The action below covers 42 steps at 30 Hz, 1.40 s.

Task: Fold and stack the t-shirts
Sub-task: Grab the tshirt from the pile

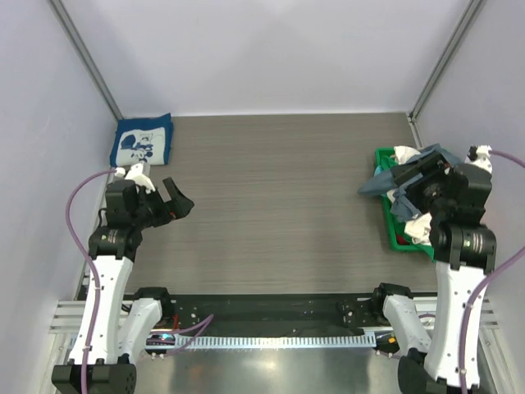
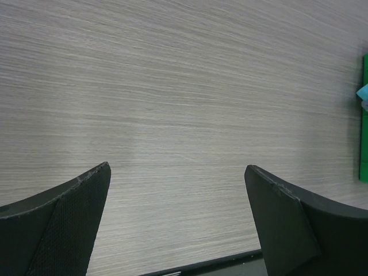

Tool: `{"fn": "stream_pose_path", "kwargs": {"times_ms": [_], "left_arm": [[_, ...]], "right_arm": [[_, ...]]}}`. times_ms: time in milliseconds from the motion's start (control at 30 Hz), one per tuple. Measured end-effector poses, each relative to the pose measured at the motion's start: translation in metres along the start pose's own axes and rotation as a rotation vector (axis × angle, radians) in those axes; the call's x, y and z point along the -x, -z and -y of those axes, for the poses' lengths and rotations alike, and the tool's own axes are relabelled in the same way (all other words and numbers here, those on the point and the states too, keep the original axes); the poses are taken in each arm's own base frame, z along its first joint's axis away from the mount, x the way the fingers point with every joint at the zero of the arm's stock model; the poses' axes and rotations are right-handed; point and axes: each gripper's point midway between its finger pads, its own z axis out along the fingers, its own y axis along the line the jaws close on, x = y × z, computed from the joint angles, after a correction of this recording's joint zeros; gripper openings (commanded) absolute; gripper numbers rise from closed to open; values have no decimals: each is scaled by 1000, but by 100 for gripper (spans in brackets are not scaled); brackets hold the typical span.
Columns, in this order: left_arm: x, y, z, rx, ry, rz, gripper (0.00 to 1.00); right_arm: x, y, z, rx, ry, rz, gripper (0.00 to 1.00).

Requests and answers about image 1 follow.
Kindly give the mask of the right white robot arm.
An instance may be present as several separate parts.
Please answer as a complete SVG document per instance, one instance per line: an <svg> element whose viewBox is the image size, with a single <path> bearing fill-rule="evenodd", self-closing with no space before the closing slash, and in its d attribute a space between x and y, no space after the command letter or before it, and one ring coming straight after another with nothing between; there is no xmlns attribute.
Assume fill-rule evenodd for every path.
<svg viewBox="0 0 525 394"><path fill-rule="evenodd" d="M376 194L396 190L431 216L437 299L428 333L406 286L382 283L369 305L372 319L390 324L401 356L402 393L477 393L477 343L487 280L495 271L496 237L482 218L492 190L491 149L472 147L462 163L433 151L378 173Z"/></svg>

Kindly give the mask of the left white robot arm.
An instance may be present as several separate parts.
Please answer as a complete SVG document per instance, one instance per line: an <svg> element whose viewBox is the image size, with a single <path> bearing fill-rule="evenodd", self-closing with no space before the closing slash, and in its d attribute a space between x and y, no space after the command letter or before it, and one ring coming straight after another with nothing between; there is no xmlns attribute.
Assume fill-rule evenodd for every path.
<svg viewBox="0 0 525 394"><path fill-rule="evenodd" d="M149 180L107 185L103 219L82 249L90 278L80 330L67 362L52 371L60 393L134 392L136 362L150 332L174 318L165 287L138 289L127 317L121 317L143 231L182 219L194 207L171 178L163 185L168 201Z"/></svg>

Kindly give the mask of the grey-blue t shirt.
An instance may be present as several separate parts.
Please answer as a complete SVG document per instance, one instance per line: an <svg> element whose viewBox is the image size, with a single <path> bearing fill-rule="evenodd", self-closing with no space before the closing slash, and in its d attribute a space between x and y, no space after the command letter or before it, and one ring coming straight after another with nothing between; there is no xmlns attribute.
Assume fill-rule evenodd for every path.
<svg viewBox="0 0 525 394"><path fill-rule="evenodd" d="M450 163L450 165L457 165L461 163L461 160L457 156L453 155L448 150L443 149L439 144L427 146L420 152L419 155L410 158L406 163L411 163L418 158L427 156L432 152L441 153L443 157ZM360 195L366 196L378 196L385 195L387 192L392 191L394 202L392 203L392 208L390 211L401 222L412 220L417 214L427 213L428 209L423 208L422 205L417 202L417 199L421 193L409 192L410 186L415 185L418 181L423 180L425 177L420 177L419 179L413 178L402 186L397 186L393 182L391 168L380 172L368 180L358 189L358 193Z"/></svg>

